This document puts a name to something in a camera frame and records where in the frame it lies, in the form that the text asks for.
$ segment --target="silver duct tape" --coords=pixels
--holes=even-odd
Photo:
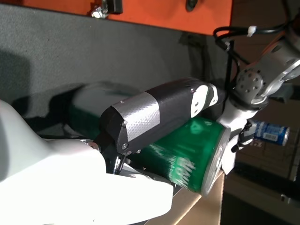
[[[146,92],[113,105],[124,119],[128,141],[142,135],[160,123],[157,100]]]

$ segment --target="blue can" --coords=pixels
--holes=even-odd
[[[290,133],[289,127],[257,120],[254,120],[254,123],[256,124],[255,138],[285,146]]]

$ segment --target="orange panel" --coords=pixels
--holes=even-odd
[[[123,13],[109,18],[210,35],[230,25],[232,0],[199,0],[192,12],[185,4],[186,0],[123,0]]]
[[[72,14],[87,15],[101,0],[0,0]],[[192,12],[185,10],[186,0],[123,0],[123,14],[113,20],[141,23],[195,33],[212,34],[216,27],[228,26],[232,0],[199,0]]]

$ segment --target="green can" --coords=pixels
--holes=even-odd
[[[124,87],[91,85],[78,91],[70,111],[70,126],[87,138],[94,139],[100,132],[98,121],[106,108],[134,95]],[[150,172],[187,188],[207,195],[220,171],[221,158],[230,137],[230,129],[200,117],[166,137],[128,156]]]
[[[230,129],[196,117],[130,159],[183,188],[207,195],[220,171]]]

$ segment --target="can lid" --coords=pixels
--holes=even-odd
[[[225,152],[225,148],[228,145],[230,138],[230,128],[224,128],[223,132],[220,135],[217,146],[215,147],[215,152],[211,158],[211,162],[208,164],[207,169],[204,174],[201,194],[202,196],[208,195],[212,186],[214,185],[219,171],[221,169],[222,157]]]
[[[289,135],[290,135],[290,128],[288,127],[285,132],[285,137],[283,138],[282,146],[285,146],[285,144],[287,143],[287,140],[289,139]]]

